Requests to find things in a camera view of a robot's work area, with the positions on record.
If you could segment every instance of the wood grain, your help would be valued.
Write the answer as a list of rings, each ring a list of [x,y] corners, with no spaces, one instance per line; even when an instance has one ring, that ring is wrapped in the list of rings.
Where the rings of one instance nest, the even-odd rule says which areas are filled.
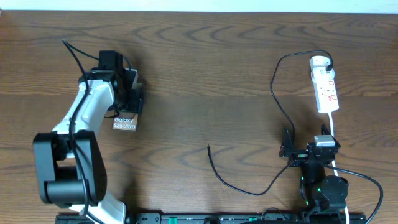
[[[53,223],[59,210],[37,190],[32,140],[65,115],[80,76],[61,43],[97,55],[129,57],[146,84],[136,133],[98,137],[108,189],[134,208],[177,212],[261,212],[304,207],[299,170],[271,191],[250,197],[222,185],[262,191],[285,166],[277,157],[288,122],[269,92],[278,59],[328,50],[335,63],[340,110],[333,114],[342,148],[337,163],[384,187],[374,223],[398,219],[398,16],[176,12],[6,11],[0,18],[0,223]],[[89,69],[95,62],[79,55]],[[287,58],[274,90],[305,147],[328,118],[318,114],[308,74],[311,55]],[[349,180],[348,207],[370,215],[372,183]]]

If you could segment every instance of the white wall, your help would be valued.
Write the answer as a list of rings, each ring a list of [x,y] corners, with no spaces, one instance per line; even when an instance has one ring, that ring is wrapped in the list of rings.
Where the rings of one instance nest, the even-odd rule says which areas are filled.
[[[3,10],[398,13],[398,0],[0,0]]]

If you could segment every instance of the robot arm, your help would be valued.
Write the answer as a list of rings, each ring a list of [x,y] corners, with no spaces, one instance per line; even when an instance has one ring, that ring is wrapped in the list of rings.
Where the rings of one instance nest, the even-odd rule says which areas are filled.
[[[88,218],[99,223],[125,223],[126,206],[106,190],[107,177],[96,136],[109,110],[140,113],[141,86],[137,71],[123,68],[123,56],[115,51],[101,51],[98,67],[85,73],[89,94],[77,111],[73,138],[78,146],[81,168],[60,166],[58,161],[74,158],[70,148],[69,125],[72,114],[85,95],[86,83],[79,79],[79,92],[63,120],[51,133],[38,133],[33,141],[40,198],[60,208],[81,211],[85,206],[85,175],[89,198]]]

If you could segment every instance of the electrical socket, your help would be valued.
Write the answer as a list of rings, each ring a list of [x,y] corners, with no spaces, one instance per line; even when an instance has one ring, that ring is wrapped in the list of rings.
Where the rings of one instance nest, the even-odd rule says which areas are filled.
[[[319,113],[331,113],[339,108],[334,81],[335,71],[326,71],[329,64],[330,59],[324,56],[314,56],[310,60],[311,79]]]

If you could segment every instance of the white power cord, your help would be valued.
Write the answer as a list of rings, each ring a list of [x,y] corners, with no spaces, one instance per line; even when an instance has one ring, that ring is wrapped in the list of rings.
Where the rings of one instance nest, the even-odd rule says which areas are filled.
[[[329,123],[330,123],[330,134],[334,137],[335,136],[335,130],[333,128],[333,118],[331,117],[331,113],[328,113],[329,115]],[[336,168],[336,162],[332,161],[331,162],[331,166],[333,166],[334,168]],[[338,173],[337,170],[333,170],[333,172],[335,173],[335,176],[338,177]],[[344,213],[346,215],[346,224],[349,224],[349,213],[348,213],[348,207],[346,205],[346,207],[344,208]]]

